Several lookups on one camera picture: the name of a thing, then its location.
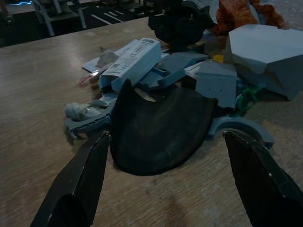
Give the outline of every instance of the table surface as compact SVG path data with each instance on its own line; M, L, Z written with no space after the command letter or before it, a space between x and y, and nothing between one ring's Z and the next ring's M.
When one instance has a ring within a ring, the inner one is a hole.
M93 98L76 85L81 65L99 46L117 50L154 37L147 19L0 49L0 226L29 226L54 178L79 141L65 136L64 106ZM303 94L292 101L268 93L247 118L275 139L270 153L303 189ZM105 180L93 226L250 226L223 138L205 141L181 167L156 176L113 168Z

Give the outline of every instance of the crumpled paper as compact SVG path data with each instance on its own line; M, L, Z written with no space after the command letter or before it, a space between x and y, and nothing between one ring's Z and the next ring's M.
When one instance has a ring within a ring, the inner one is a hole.
M262 19L252 12L255 10ZM228 33L245 24L262 24L289 29L283 16L278 14L270 4L262 5L260 0L219 0L219 9L216 14L218 24L214 28L216 35Z

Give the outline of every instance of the black plastic object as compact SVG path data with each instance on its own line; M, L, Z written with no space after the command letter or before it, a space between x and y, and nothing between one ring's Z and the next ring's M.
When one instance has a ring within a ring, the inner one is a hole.
M303 193L254 138L227 131L232 173L254 227L303 226Z
M150 102L127 80L112 111L110 150L117 167L134 175L155 175L183 164L202 144L217 99L176 88Z
M31 227L89 227L102 189L109 138L92 136L54 180Z
M174 51L185 51L202 38L205 29L214 27L209 6L199 9L191 1L165 1L163 7L165 14L150 16L148 26Z

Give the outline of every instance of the barcode label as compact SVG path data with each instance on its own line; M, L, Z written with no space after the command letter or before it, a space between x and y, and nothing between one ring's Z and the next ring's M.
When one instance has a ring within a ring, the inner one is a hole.
M143 42L147 42L147 43L151 43L153 44L155 41L151 40L151 39L143 39Z
M113 64L113 66L111 68L118 68L120 64Z

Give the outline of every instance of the yellow object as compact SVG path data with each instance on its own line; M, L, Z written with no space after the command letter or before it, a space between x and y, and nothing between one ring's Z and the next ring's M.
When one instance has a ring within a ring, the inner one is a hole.
M219 63L223 63L223 59L224 59L224 55L222 55L222 54L217 54L214 56L214 60Z

